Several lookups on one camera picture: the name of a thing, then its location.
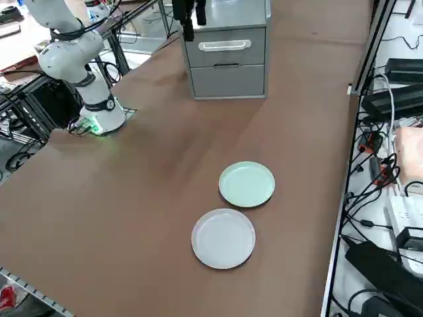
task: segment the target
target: robotic arm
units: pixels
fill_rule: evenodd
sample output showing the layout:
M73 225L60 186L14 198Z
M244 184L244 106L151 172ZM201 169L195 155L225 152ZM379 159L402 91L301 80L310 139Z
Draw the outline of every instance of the robotic arm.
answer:
M82 22L72 15L64 0L27 0L26 6L35 20L60 33L76 33ZM125 113L113 97L103 77L85 69L103 48L101 35L94 30L77 38L51 43L38 56L41 69L49 76L67 81L84 101L80 115L92 125L97 135L118 129L125 122Z

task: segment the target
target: brown table surface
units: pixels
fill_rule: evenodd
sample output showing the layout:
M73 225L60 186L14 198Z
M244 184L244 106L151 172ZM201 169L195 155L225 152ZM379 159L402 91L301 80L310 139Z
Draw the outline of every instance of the brown table surface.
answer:
M369 13L275 1L267 100L193 101L179 43L158 52L114 87L138 109L122 129L57 131L1 187L1 264L79 317L318 316ZM245 211L250 259L215 271L191 230L228 206L217 181L239 160L266 165L276 190Z

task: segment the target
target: green light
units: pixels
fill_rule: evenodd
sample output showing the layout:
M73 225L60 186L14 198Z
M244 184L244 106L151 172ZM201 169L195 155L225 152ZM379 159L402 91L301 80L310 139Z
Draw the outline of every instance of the green light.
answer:
M96 117L91 118L91 123L92 123L92 130L91 131L95 134L101 134L103 129L101 128L100 124L98 124Z

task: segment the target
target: white plate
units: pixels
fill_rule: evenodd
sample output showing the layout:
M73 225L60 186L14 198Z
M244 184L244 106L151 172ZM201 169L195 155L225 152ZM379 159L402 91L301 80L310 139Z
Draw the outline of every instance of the white plate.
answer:
M226 168L219 179L222 196L232 205L255 207L272 197L275 178L256 162L238 162Z
M216 209L201 217L192 230L191 244L197 258L215 269L244 263L256 243L249 219L232 209Z

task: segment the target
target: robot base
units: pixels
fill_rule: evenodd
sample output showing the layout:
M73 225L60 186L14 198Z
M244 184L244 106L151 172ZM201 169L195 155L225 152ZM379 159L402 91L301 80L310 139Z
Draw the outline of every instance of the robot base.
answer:
M112 111L90 111L83 107L80 115L87 118L91 122L91 133L102 135L110 131L114 131L121 127L126 119L125 111L115 98L115 107Z

